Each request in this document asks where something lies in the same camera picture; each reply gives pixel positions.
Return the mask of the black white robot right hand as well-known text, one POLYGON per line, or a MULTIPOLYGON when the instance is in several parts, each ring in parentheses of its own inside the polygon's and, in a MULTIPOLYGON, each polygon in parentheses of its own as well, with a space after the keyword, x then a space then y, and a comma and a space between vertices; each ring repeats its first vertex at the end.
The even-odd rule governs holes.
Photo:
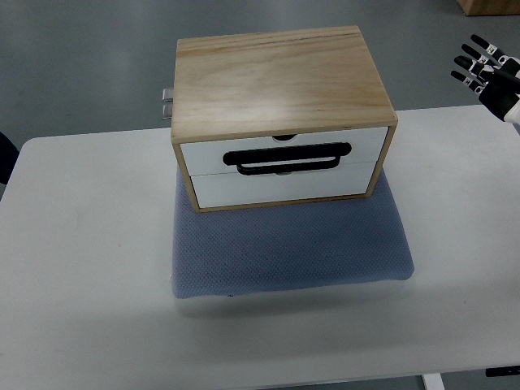
POLYGON ((451 71, 451 77, 499 120, 519 124, 519 59, 479 35, 470 39, 475 46, 461 46, 464 54, 454 59, 459 69, 451 71))

